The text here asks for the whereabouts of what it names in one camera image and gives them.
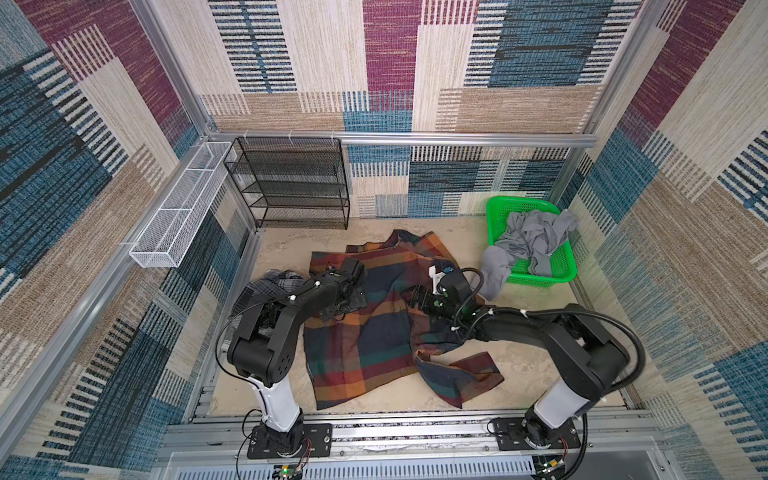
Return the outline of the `multicolour plaid long sleeve shirt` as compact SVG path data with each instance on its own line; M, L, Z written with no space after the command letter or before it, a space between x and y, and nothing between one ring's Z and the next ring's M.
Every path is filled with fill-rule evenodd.
M320 410L362 396L401 377L419 374L449 405L464 403L500 385L504 377L490 354L450 364L435 362L463 343L451 323L408 305L413 288L431 287L432 265L456 267L439 237L395 230L379 243L350 245L345 252L315 251L310 270L320 273L346 259L364 266L365 308L331 320L313 318L303 328L307 371Z

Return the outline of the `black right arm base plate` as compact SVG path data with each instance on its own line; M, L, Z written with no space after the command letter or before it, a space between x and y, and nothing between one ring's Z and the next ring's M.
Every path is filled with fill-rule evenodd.
M490 421L489 432L501 451L579 449L582 441L572 419L557 429L543 421L524 417L499 417Z

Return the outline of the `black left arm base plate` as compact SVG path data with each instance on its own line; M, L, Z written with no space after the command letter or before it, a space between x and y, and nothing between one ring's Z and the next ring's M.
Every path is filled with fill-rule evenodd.
M257 425L250 433L246 456L249 460L329 457L332 431L330 423L299 423L288 432Z

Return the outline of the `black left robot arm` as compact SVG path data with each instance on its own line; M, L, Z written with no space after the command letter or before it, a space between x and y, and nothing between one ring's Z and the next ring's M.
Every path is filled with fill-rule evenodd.
M330 267L281 297L257 300L240 314L227 361L254 389L267 439L291 451L303 441L303 413L288 379L299 331L311 318L329 320L363 309L363 277L363 264L347 258L339 269Z

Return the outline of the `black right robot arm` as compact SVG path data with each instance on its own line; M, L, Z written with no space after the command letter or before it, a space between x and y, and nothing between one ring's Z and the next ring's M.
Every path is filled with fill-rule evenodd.
M584 419L602 397L633 383L646 364L642 342L631 329L576 304L538 311L481 305L468 284L412 287L406 300L460 344L508 341L549 354L559 380L512 427L533 449L556 443L573 417Z

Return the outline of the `grey plaid long sleeve shirt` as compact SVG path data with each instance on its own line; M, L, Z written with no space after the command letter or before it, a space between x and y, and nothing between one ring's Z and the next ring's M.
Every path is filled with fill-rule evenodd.
M261 277L251 280L236 300L230 317L239 315L256 301L282 297L297 290L307 281L302 275L291 270L268 270Z

